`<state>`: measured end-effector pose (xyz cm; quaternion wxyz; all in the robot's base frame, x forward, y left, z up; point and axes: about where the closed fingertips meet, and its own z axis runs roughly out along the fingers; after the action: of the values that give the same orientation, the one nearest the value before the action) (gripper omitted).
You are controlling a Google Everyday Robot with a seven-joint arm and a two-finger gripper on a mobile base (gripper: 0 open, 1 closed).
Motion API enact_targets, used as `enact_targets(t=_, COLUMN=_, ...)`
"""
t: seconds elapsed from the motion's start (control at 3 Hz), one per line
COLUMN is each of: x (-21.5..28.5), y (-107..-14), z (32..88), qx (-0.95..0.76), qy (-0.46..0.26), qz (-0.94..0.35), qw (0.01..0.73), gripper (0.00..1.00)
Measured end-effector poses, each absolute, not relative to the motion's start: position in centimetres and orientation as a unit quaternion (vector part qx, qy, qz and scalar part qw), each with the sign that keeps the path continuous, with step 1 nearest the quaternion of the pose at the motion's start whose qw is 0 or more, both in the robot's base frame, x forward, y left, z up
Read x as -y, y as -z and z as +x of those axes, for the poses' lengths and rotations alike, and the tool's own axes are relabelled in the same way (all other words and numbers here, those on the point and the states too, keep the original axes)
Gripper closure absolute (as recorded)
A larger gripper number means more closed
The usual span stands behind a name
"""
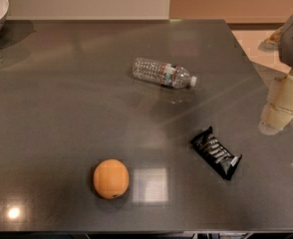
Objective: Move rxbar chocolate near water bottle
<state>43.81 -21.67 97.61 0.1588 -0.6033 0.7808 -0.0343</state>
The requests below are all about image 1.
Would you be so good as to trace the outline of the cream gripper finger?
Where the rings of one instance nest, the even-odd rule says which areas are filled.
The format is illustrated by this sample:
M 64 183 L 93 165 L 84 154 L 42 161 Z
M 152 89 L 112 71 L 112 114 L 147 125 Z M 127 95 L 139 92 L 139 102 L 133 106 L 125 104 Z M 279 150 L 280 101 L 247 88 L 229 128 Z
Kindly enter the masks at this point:
M 258 128 L 263 134 L 274 135 L 293 120 L 293 69 L 270 82 L 266 101 Z

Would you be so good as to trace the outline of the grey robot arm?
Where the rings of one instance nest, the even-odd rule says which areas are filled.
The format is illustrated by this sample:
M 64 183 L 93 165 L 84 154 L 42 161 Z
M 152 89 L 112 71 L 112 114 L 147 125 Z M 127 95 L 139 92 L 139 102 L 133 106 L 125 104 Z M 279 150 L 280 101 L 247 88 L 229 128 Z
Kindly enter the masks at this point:
M 284 23 L 278 43 L 279 60 L 291 71 L 270 82 L 259 130 L 274 135 L 293 120 L 293 14 Z

